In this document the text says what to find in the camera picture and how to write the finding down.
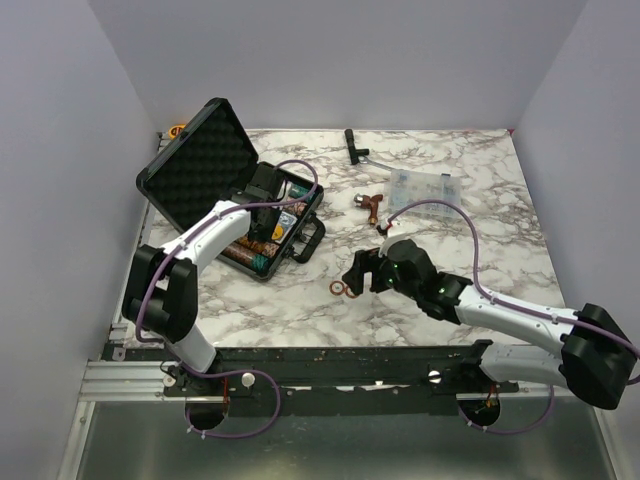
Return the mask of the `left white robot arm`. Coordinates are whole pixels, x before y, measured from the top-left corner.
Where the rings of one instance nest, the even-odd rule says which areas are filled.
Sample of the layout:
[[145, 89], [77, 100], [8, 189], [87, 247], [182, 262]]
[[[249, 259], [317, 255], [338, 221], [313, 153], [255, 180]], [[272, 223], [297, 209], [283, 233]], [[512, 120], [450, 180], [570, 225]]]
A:
[[213, 364], [215, 347], [196, 325], [199, 276], [238, 238], [273, 231], [284, 182], [282, 170], [260, 164], [244, 188], [218, 199], [178, 238], [144, 244], [134, 254], [121, 314], [140, 342], [162, 341], [189, 367], [187, 382], [201, 395], [220, 387], [222, 372]]

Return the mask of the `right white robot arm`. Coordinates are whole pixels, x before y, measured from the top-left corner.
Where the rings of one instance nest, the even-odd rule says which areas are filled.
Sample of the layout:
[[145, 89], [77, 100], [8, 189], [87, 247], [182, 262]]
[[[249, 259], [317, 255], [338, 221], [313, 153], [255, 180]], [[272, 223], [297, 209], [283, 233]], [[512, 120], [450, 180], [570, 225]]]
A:
[[525, 381], [568, 389], [604, 410], [618, 407], [637, 357], [631, 342], [602, 307], [545, 307], [490, 292], [472, 280], [436, 269], [425, 250], [409, 239], [359, 250], [342, 280], [354, 295], [393, 290], [413, 300], [435, 320], [494, 330], [518, 339], [493, 343], [464, 362], [460, 379], [480, 392], [494, 381]]

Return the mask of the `yellow dealer button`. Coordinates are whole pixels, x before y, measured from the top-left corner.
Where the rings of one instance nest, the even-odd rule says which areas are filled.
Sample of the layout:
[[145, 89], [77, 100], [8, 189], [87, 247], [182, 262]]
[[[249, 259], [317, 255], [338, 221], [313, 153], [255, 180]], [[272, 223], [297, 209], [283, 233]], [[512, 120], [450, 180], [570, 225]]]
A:
[[282, 226], [277, 225], [272, 233], [271, 240], [274, 242], [280, 242], [284, 236], [284, 229]]

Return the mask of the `black poker chip case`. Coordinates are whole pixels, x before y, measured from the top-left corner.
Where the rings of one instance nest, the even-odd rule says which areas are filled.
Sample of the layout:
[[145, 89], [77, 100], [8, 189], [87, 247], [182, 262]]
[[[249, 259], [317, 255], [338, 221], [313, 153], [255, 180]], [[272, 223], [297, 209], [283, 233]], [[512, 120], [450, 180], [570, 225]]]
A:
[[[184, 233], [218, 199], [244, 188], [262, 162], [231, 104], [213, 98], [192, 118], [181, 134], [137, 176], [138, 190], [179, 232]], [[280, 242], [235, 240], [219, 261], [261, 281], [269, 280], [285, 258], [308, 262], [325, 235], [315, 210], [323, 187], [293, 172], [284, 172], [280, 209], [298, 220]]]

